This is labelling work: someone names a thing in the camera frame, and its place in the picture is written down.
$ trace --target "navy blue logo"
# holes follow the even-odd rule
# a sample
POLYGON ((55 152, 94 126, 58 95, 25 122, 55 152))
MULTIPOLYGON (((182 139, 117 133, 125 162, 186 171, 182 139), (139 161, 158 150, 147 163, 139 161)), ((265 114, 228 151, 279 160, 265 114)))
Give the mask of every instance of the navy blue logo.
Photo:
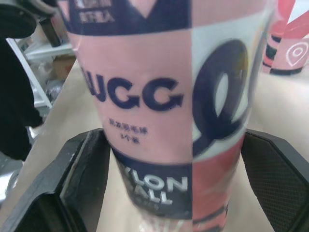
MULTIPOLYGON (((98 83, 99 92, 96 92, 93 84, 93 76, 91 72, 87 71, 85 73, 86 82, 88 83, 88 87, 91 95, 95 96, 100 102, 106 101, 106 90, 104 85, 104 77, 102 75, 96 74, 96 79, 98 83)), ((178 85, 178 82, 175 79, 168 77, 159 77, 154 80, 148 82, 142 91, 142 100, 150 108, 154 111, 168 111, 175 107, 181 107, 183 103, 183 94, 170 94, 169 101, 167 102, 158 102, 155 99, 155 92, 159 88, 167 88, 170 91, 178 85)), ((122 109, 132 109, 134 107, 140 106, 140 96, 136 95, 127 95, 127 100, 122 101, 117 97, 116 89, 118 87, 125 88, 128 92, 133 87, 133 83, 129 80, 122 77, 114 77, 111 78, 107 83, 107 92, 111 101, 122 109)))
POLYGON ((132 202, 158 216, 192 219, 192 164, 164 165, 132 159, 115 148, 132 202))
POLYGON ((129 0, 67 0, 67 30, 79 35, 132 35, 191 26, 190 0, 157 0, 144 14, 129 0))
POLYGON ((201 137, 193 143, 193 157, 205 151, 214 140, 234 134, 247 117, 248 107, 232 122, 247 81, 247 49, 240 40, 219 46, 200 69, 193 89, 193 118, 201 137), (220 76, 228 77, 227 96, 219 115, 215 110, 215 95, 220 76))

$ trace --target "cardboard box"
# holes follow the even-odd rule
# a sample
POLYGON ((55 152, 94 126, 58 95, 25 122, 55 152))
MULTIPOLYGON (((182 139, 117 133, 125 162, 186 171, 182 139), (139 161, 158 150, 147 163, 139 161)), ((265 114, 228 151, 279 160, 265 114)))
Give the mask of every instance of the cardboard box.
POLYGON ((58 80, 64 80, 68 77, 76 57, 72 55, 59 56, 54 59, 54 68, 58 80))

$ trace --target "cylindrical tube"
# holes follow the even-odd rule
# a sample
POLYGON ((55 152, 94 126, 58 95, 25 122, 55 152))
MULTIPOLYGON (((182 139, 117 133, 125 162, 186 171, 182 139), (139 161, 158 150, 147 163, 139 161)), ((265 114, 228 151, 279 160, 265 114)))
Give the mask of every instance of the cylindrical tube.
POLYGON ((263 70, 273 75, 300 73, 309 57, 309 4, 278 0, 276 17, 267 37, 263 70))
POLYGON ((141 231, 221 231, 267 0, 58 3, 141 231))

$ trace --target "dark cloth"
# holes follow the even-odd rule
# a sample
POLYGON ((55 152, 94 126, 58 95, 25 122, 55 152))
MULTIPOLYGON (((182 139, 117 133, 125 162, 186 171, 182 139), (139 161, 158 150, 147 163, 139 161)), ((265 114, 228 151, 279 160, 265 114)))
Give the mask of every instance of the dark cloth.
POLYGON ((0 39, 0 151, 25 160, 31 149, 26 127, 42 123, 27 74, 6 40, 0 39))

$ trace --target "location pin icon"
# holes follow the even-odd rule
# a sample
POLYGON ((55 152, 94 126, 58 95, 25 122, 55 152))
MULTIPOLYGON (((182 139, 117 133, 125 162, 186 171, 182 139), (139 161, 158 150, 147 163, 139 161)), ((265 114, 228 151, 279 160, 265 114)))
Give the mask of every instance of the location pin icon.
POLYGON ((139 13, 147 18, 157 0, 129 0, 139 13))
POLYGON ((307 42, 300 42, 294 44, 286 53, 286 60, 288 64, 295 66, 308 52, 309 44, 307 42))

